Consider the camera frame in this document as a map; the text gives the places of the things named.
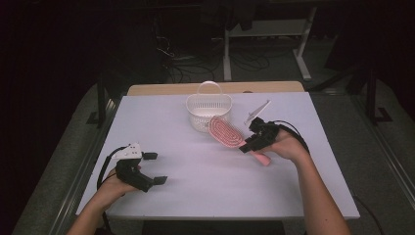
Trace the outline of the person's left hand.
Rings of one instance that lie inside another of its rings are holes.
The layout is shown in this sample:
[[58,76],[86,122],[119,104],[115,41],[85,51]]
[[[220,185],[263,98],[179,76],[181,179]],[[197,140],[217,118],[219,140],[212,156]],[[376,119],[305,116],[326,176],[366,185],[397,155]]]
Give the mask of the person's left hand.
[[107,209],[126,193],[137,191],[137,188],[121,181],[113,168],[96,192],[94,199],[101,209]]

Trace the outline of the white plastic basket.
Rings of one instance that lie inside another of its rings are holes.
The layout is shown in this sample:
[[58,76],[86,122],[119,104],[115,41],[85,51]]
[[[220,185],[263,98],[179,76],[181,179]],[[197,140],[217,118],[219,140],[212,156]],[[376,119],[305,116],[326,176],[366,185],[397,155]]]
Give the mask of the white plastic basket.
[[202,82],[197,92],[186,99],[189,121],[197,131],[208,132],[211,118],[215,116],[230,118],[232,103],[232,98],[223,92],[218,83]]

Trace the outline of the wooden table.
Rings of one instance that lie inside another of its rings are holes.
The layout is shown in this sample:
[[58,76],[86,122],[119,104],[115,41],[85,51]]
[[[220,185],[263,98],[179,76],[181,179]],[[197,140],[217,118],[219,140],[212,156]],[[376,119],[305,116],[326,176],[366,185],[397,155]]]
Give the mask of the wooden table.
[[[304,92],[302,84],[298,81],[219,82],[218,85],[225,94]],[[198,88],[198,83],[140,84],[132,85],[127,95],[186,95],[196,93]]]

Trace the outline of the pink hairbrush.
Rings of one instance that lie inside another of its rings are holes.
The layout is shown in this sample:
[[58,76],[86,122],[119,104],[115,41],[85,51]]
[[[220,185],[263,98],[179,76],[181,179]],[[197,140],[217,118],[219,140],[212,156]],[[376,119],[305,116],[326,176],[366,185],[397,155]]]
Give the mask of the pink hairbrush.
[[212,117],[208,122],[209,134],[222,145],[229,148],[241,148],[247,144],[243,134],[222,117]]

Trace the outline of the person's right hand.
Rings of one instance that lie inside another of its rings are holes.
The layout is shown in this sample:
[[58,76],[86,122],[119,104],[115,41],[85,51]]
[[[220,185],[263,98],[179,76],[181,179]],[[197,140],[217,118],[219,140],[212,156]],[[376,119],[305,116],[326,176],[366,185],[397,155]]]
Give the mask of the person's right hand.
[[261,154],[273,152],[294,164],[305,163],[310,160],[309,153],[300,141],[285,130],[280,130],[275,141],[270,146],[258,150],[258,152]]

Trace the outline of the black metal stand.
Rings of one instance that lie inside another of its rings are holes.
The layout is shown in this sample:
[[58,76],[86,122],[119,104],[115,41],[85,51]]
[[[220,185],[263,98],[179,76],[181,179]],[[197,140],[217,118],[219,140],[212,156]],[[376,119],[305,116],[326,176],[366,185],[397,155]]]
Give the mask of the black metal stand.
[[96,84],[96,91],[97,110],[89,115],[87,124],[95,124],[98,128],[101,128],[109,116],[109,107],[112,101],[105,86],[104,78],[101,76]]
[[352,68],[351,80],[346,86],[346,91],[352,95],[358,95],[365,91],[364,114],[370,122],[377,125],[379,122],[392,122],[392,117],[387,110],[376,106],[377,77],[369,64],[358,64]]

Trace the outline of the metal floor rail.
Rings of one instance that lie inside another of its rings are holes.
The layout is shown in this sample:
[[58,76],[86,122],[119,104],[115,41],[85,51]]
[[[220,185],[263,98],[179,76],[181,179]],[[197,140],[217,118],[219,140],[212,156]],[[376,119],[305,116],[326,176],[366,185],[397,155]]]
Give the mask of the metal floor rail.
[[62,186],[57,190],[63,192],[63,196],[47,235],[65,235],[76,218],[116,113],[117,102],[111,99],[98,103],[95,111],[86,107],[86,101],[90,99],[83,99],[76,109],[52,164],[53,176]]
[[379,129],[379,126],[368,116],[366,116],[363,102],[357,96],[352,96],[351,102],[355,106],[372,136],[375,138],[386,158],[386,163],[389,169],[391,170],[403,194],[407,198],[411,208],[415,211],[415,184],[412,182],[404,167],[398,160],[396,153],[388,143],[385,135]]

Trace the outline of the white metal table frame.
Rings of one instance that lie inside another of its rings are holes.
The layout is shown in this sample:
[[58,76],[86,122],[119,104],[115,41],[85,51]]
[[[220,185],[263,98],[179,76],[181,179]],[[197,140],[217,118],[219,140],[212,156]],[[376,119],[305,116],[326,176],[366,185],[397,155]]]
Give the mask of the white metal table frame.
[[254,21],[253,28],[242,31],[239,26],[232,30],[224,31],[224,56],[223,56],[223,73],[224,80],[231,81],[231,62],[229,56],[229,41],[235,37],[263,37],[263,36],[299,36],[300,44],[297,49],[293,50],[298,68],[304,81],[311,80],[311,74],[302,57],[317,8],[312,7],[304,19],[293,20],[272,20],[272,21]]

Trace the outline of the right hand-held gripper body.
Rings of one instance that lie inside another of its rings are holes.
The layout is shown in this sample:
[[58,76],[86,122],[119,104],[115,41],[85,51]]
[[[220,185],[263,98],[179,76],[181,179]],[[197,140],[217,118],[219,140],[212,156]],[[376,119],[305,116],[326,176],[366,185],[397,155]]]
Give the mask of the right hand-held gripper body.
[[249,128],[249,131],[253,133],[250,139],[256,139],[260,142],[260,149],[270,146],[278,135],[279,126],[272,121],[265,122],[259,117],[259,114],[265,110],[265,108],[271,103],[267,100],[263,105],[256,108],[249,113],[245,125]]

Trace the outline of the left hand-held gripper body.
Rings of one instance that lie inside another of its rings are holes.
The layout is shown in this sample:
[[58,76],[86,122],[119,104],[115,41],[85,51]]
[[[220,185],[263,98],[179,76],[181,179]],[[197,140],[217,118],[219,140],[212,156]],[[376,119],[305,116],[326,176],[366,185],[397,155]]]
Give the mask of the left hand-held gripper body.
[[116,176],[122,182],[143,192],[148,192],[155,185],[153,178],[141,172],[139,164],[143,160],[143,153],[138,143],[115,150],[112,159],[116,160]]

